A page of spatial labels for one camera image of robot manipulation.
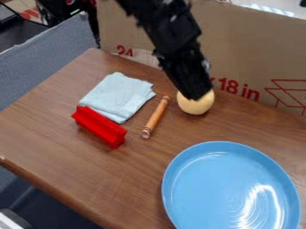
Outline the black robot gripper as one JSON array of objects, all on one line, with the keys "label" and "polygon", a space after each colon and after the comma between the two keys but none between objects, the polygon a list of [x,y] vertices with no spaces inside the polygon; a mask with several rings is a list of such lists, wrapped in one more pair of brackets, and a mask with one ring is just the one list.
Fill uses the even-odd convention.
[{"label": "black robot gripper", "polygon": [[199,100],[213,89],[210,64],[199,50],[200,28],[188,5],[143,5],[139,23],[154,44],[152,55],[187,99]]}]

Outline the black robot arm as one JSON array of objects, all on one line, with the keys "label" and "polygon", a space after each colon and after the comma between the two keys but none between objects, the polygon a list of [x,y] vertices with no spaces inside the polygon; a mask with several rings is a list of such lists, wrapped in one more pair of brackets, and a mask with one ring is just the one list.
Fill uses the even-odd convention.
[{"label": "black robot arm", "polygon": [[202,35],[184,0],[115,0],[152,41],[152,55],[187,99],[199,100],[213,89],[210,62],[200,51]]}]

